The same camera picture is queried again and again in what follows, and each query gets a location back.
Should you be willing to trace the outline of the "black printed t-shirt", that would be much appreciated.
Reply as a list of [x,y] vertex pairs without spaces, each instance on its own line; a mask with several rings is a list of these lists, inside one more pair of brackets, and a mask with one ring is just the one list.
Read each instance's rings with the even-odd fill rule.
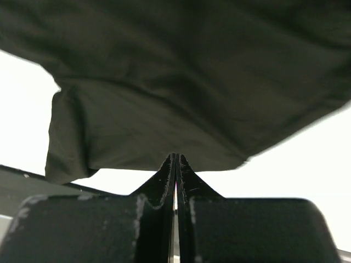
[[350,101],[350,1],[1,1],[1,49],[59,86],[54,184],[236,169]]

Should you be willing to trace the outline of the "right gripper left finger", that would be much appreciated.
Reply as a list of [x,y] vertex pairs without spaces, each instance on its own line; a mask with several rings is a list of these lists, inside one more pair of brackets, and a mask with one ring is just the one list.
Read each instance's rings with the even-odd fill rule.
[[33,196],[1,243],[1,262],[171,262],[175,154],[127,196]]

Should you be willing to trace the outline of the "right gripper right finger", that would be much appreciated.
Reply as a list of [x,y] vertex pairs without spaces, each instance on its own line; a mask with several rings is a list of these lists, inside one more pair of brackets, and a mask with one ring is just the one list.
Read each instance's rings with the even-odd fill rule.
[[302,198],[225,198],[177,155],[181,262],[339,262],[326,221]]

